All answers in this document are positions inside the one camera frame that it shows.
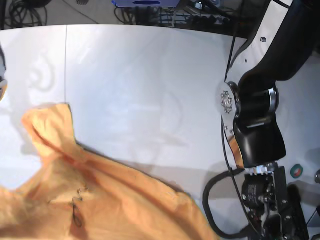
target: orange cloth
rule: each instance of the orange cloth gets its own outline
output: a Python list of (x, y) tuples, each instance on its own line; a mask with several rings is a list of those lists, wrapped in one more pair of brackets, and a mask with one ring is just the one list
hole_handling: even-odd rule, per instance
[(67, 104), (22, 123), (43, 165), (16, 191), (0, 187), (0, 239), (218, 239), (185, 193), (77, 145)]

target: white tabletop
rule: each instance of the white tabletop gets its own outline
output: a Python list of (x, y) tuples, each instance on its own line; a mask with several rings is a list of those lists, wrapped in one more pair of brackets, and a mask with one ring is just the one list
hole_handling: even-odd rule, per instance
[[(70, 104), (75, 136), (88, 149), (190, 193), (202, 207), (208, 180), (225, 171), (217, 85), (232, 37), (146, 26), (72, 25), (0, 32), (9, 88), (0, 103), (0, 185), (16, 188), (40, 167), (20, 119), (45, 103)], [(237, 49), (244, 42), (239, 39)], [(301, 164), (308, 220), (320, 203), (320, 59), (278, 84), (277, 120), (290, 169)], [(230, 150), (230, 162), (233, 164)], [(231, 181), (211, 191), (213, 216), (234, 232), (247, 221)]]

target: white table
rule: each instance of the white table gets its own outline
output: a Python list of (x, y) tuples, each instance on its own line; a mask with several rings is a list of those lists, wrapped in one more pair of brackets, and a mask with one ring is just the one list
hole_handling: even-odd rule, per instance
[[(227, 169), (215, 96), (232, 37), (72, 25), (6, 30), (0, 41), (9, 82), (0, 103), (1, 185), (16, 188), (41, 167), (20, 123), (23, 113), (67, 102), (77, 141), (183, 189), (202, 208), (206, 183)], [(243, 42), (238, 39), (235, 49)], [(301, 187), (307, 220), (320, 204), (313, 181), (320, 169), (319, 76), (320, 59), (311, 57), (293, 79), (278, 84), (277, 120), (287, 149), (279, 164), (286, 167), (287, 181)], [(228, 156), (233, 164), (229, 149)], [(304, 172), (295, 181), (290, 169), (297, 163)], [(211, 193), (212, 214), (222, 229), (231, 233), (247, 224), (231, 181)]]

